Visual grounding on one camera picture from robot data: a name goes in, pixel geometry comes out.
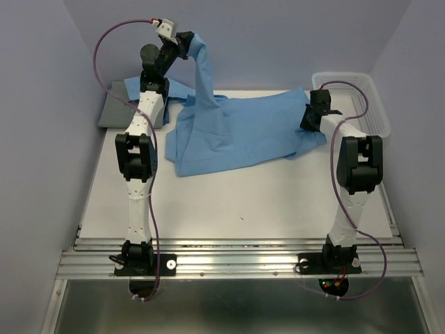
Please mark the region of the blue long sleeve shirt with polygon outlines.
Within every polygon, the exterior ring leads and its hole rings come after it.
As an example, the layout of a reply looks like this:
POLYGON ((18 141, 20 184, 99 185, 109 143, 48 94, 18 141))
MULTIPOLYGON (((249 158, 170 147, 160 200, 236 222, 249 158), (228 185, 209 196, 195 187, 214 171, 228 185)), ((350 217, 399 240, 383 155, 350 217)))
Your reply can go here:
POLYGON ((207 44, 193 36, 195 86, 170 80, 168 98, 183 109, 165 138, 164 157, 180 177, 217 173, 279 158, 299 157, 326 138, 300 128, 309 100, 301 88, 256 98, 214 95, 207 44))

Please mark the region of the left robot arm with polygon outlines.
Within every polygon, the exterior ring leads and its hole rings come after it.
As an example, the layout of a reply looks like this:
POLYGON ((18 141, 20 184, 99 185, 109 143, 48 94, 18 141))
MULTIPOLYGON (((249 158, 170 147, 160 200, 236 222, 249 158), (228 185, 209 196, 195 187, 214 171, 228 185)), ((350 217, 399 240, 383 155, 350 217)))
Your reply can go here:
POLYGON ((165 74, 177 58, 185 59, 193 32, 180 32, 173 39, 161 39, 162 47, 145 45, 140 50, 143 71, 140 75, 138 110, 130 125, 115 137, 118 168, 126 181, 128 230, 121 252, 110 256, 116 276, 174 276, 177 256, 159 254, 152 239, 149 199, 158 158, 154 126, 162 121, 170 82, 165 74))

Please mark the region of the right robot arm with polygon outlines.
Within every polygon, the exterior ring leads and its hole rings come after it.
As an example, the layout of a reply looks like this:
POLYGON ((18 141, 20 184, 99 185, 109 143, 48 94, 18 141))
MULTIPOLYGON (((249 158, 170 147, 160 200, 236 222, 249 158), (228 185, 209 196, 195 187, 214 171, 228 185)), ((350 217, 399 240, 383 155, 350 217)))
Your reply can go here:
POLYGON ((366 201, 382 181, 382 139, 365 134, 332 109, 329 91, 321 88, 310 92, 300 126, 330 142, 330 176, 339 206, 321 252, 298 254, 298 271, 302 275, 360 273, 357 231, 366 201))

